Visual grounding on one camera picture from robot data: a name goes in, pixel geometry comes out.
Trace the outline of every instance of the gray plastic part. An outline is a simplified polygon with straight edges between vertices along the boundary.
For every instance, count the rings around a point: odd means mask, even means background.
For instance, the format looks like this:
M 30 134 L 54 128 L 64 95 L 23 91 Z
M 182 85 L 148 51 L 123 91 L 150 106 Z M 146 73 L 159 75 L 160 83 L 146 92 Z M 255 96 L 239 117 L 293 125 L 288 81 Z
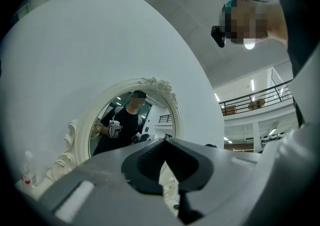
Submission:
M 190 207 L 203 215 L 192 225 L 253 226 L 267 222 L 268 218 L 272 225 L 274 216 L 298 198 L 318 172 L 318 136 L 320 127 L 307 125 L 282 140 L 269 142 L 263 154 L 167 139 L 166 142 L 185 146 L 213 163 L 213 174 L 204 188 L 186 194 Z M 92 157 L 54 184 L 40 202 L 53 212 L 80 182 L 87 180 L 96 187 L 73 225 L 184 225 L 169 211 L 162 196 L 138 192 L 122 174 L 126 157 L 155 142 L 163 139 Z

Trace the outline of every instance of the white pillar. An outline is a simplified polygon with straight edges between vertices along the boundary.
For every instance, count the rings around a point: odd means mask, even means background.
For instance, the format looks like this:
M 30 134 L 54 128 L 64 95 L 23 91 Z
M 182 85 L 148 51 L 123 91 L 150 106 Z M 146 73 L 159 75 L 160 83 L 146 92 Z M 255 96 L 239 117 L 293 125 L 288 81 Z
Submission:
M 253 152 L 259 152 L 261 148 L 259 123 L 253 122 Z

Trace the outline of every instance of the railing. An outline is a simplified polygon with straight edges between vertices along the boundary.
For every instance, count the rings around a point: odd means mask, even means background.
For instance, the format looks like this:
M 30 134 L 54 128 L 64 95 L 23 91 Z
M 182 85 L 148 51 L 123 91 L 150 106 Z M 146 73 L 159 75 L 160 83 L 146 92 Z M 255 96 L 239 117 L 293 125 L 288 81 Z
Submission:
M 159 123 L 172 123 L 171 115 L 168 114 L 168 115 L 160 116 Z
M 288 85 L 291 82 L 292 80 L 289 80 L 259 92 L 219 102 L 222 114 L 224 116 L 228 116 L 245 113 L 292 99 L 292 94 L 288 89 Z

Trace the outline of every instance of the black t-shirt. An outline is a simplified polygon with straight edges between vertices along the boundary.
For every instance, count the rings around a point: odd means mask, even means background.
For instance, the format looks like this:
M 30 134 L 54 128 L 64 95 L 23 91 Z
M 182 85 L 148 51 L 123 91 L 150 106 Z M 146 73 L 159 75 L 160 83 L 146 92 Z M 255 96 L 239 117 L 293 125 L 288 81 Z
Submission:
M 112 120 L 115 115 L 115 109 L 112 109 L 108 112 L 107 115 L 100 121 L 104 126 L 108 127 L 110 120 Z M 121 131 L 118 134 L 117 138 L 110 138 L 107 135 L 102 135 L 93 155 L 107 152 L 119 148 L 128 146 L 132 142 L 133 136 L 139 132 L 138 127 L 139 115 L 132 115 L 127 112 L 126 108 L 122 108 L 114 117 L 114 120 L 120 122 L 122 126 Z
M 295 77 L 320 39 L 319 0 L 279 0 L 288 33 L 287 52 Z

